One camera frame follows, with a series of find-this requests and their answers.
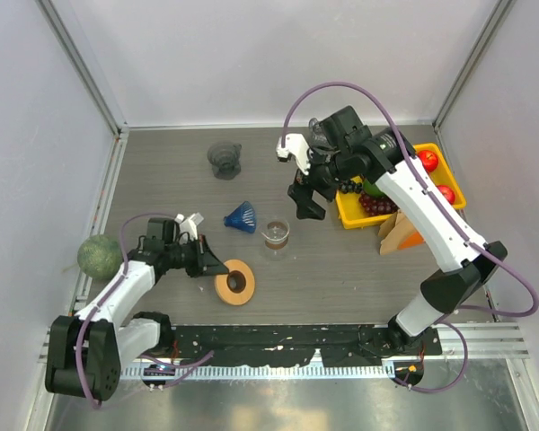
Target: wooden table surface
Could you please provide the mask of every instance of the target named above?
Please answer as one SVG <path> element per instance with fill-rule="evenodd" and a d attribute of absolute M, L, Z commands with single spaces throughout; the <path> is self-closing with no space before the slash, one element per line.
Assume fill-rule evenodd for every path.
<path fill-rule="evenodd" d="M 431 127 L 402 128 L 413 144 L 435 142 Z M 189 278 L 172 270 L 148 292 L 133 312 L 160 311 L 174 324 L 385 323 L 420 290 L 437 265 L 426 245 L 379 255 L 377 228 L 344 230 L 335 203 L 326 219 L 297 220 L 287 197 L 296 167 L 279 163 L 276 128 L 133 131 L 119 173 L 106 233 L 140 213 L 200 212 L 213 252 L 221 259 L 241 259 L 256 278 L 255 295 L 235 307 L 217 297 L 212 277 Z M 207 160 L 216 142 L 241 144 L 242 172 L 218 180 Z M 224 227 L 223 217 L 245 200 L 258 218 L 284 216 L 291 226 L 287 256 L 268 259 L 259 233 Z M 132 223 L 129 248 L 146 232 L 146 220 Z M 91 298 L 102 284 L 94 283 Z M 485 305 L 483 292 L 469 303 Z M 487 314 L 464 312 L 453 321 L 486 321 Z"/>

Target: bunch of grapes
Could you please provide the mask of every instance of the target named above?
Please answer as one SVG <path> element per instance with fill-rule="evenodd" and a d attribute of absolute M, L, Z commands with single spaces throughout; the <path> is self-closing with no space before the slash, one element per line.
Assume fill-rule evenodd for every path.
<path fill-rule="evenodd" d="M 360 182 L 355 182 L 354 180 L 342 181 L 338 187 L 338 190 L 344 195 L 346 193 L 361 193 L 363 190 L 363 184 Z"/>
<path fill-rule="evenodd" d="M 397 205 L 387 196 L 381 198 L 373 198 L 367 193 L 361 193 L 359 203 L 370 216 L 382 216 L 384 214 L 392 214 L 397 211 Z"/>

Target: green fruit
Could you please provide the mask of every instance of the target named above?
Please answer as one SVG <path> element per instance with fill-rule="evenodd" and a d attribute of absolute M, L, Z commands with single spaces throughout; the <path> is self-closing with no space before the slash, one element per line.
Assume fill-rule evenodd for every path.
<path fill-rule="evenodd" d="M 121 263 L 119 244 L 107 235 L 91 236 L 78 250 L 78 266 L 96 281 L 114 277 Z"/>
<path fill-rule="evenodd" d="M 375 184 L 370 183 L 368 180 L 363 180 L 363 191 L 365 191 L 372 198 L 382 198 L 385 193 L 381 191 Z"/>

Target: orange plate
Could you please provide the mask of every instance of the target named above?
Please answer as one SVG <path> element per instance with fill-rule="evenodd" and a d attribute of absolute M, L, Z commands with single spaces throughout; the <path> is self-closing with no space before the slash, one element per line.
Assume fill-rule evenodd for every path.
<path fill-rule="evenodd" d="M 446 185 L 455 193 L 455 202 L 453 208 L 462 209 L 467 205 L 464 194 L 459 189 L 459 185 L 451 173 L 449 166 L 447 166 L 446 160 L 441 154 L 441 150 L 435 144 L 419 144 L 414 145 L 415 151 L 418 153 L 423 150 L 430 150 L 437 154 L 439 159 L 439 165 L 437 168 L 429 174 L 431 180 L 437 185 Z M 356 177 L 353 179 L 355 182 L 361 182 L 361 179 Z M 340 219 L 345 229 L 357 229 L 358 227 L 376 226 L 383 223 L 389 218 L 389 215 L 376 215 L 370 217 L 366 210 L 363 209 L 358 201 L 359 195 L 357 193 L 348 193 L 346 195 L 339 193 L 335 197 L 335 203 L 340 210 Z"/>

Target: blue brush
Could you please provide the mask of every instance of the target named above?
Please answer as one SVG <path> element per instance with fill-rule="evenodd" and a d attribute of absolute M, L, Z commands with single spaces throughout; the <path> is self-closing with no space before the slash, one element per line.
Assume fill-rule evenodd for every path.
<path fill-rule="evenodd" d="M 257 226 L 255 210 L 247 200 L 227 217 L 224 217 L 224 226 L 234 227 L 240 231 L 254 233 Z"/>

